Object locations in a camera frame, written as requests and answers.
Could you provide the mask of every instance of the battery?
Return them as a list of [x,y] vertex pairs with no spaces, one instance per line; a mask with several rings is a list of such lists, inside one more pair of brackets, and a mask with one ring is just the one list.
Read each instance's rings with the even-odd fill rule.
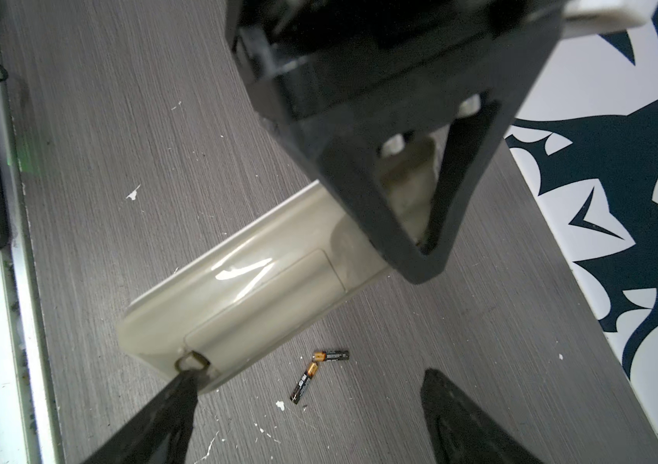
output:
[[328,350],[328,351],[316,351],[313,354],[314,362],[346,361],[349,358],[350,358],[349,351]]
[[301,401],[301,397],[304,393],[306,393],[306,388],[308,388],[308,384],[311,382],[313,376],[315,376],[317,370],[318,364],[315,362],[312,362],[308,365],[306,371],[301,376],[301,379],[298,380],[296,388],[292,391],[292,394],[290,395],[290,401],[296,404]]

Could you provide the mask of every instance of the wood grain surface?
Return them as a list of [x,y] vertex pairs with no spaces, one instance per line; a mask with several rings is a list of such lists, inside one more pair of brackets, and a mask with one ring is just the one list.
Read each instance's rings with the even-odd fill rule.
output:
[[[224,15],[222,0],[0,0],[70,464],[165,384],[117,347],[128,303],[308,182],[258,126]],[[347,348],[352,361],[324,366],[296,407],[287,396],[316,348]],[[546,462],[658,462],[505,148],[443,275],[415,287],[389,274],[202,396],[188,462],[433,462],[418,393],[426,367]]]

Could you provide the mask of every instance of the black and orange battery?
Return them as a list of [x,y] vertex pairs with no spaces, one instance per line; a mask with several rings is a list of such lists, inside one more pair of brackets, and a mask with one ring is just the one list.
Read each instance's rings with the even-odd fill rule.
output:
[[292,391],[292,394],[290,395],[290,401],[296,404],[299,401],[301,401],[301,397],[303,396],[304,393],[306,393],[306,388],[308,388],[308,384],[311,382],[313,376],[316,375],[317,370],[318,370],[318,364],[316,364],[315,362],[312,362],[311,364],[308,365],[308,367],[306,367],[306,371],[301,376],[301,379],[298,380],[298,384],[296,385],[296,388]]
[[349,351],[328,350],[328,351],[316,351],[313,354],[313,362],[346,361],[349,358],[350,358]]

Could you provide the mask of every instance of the gray wooden table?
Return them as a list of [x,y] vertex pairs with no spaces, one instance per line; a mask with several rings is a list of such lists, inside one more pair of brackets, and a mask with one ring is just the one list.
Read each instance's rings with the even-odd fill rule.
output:
[[[224,14],[222,0],[0,0],[70,464],[165,383],[117,347],[127,304],[308,182],[259,128]],[[289,403],[309,353],[335,347],[352,361],[318,373],[307,407]],[[658,462],[649,422],[505,148],[443,275],[415,287],[389,274],[201,397],[188,460],[432,462],[418,395],[426,367],[547,462]]]

